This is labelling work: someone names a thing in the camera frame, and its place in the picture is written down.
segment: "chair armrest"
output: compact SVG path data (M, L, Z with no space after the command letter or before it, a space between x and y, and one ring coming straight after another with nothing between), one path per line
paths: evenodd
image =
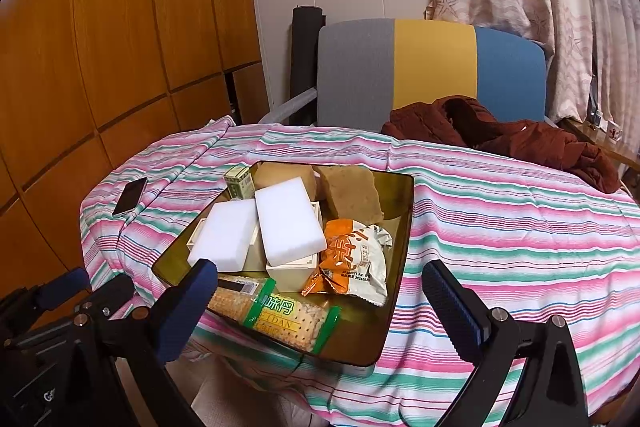
M306 91L301 92L299 95L294 96L292 99L287 100L280 107L277 107L271 112L265 114L258 123L280 123L283 120L289 118L296 111L299 111L305 105L313 102L318 97L318 92L315 87L310 87Z

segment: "brown jacket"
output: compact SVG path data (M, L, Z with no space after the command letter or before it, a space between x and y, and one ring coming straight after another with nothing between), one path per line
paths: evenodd
M382 133L508 156L575 174L606 194L620 188L618 171L597 146L578 142L567 131L545 122L502 123L478 100L448 96L393 110Z

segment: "orange and white snack wrapper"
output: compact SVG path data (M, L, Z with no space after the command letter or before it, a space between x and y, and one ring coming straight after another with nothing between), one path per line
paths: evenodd
M355 295L376 306L386 302L386 264L383 247L393 243L378 225L367 227L353 219L334 219L324 227L328 247L318 268L306 280L302 295Z

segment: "striped tablecloth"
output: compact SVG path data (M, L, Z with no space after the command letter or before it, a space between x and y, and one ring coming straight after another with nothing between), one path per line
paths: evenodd
M226 357L260 389L278 391L334 425L431 426L471 366L456 356L420 289L439 256L489 307L544 321L563 315L578 352L589 411L624 388L640 365L640 210L577 177L473 150L375 133L281 125L234 126L229 117L169 136L113 171L81 207L84 261L94 287L125 271L138 297L163 291L151 265L225 188L223 173L259 160L360 164L411 174L415 204L398 305L368 378L314 371L207 313L194 340ZM149 182L126 219L111 212L124 185ZM514 363L486 425L498 425L522 363Z

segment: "brown sponge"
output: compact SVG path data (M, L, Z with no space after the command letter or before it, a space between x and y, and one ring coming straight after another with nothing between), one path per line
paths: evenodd
M294 163L265 162L258 166L254 174L255 189L271 187L278 183L302 178L306 193L310 201L316 200L316 177L311 165L296 165Z
M359 165L315 166L314 169L320 174L335 217L353 219L367 226L384 219L373 172L369 169Z

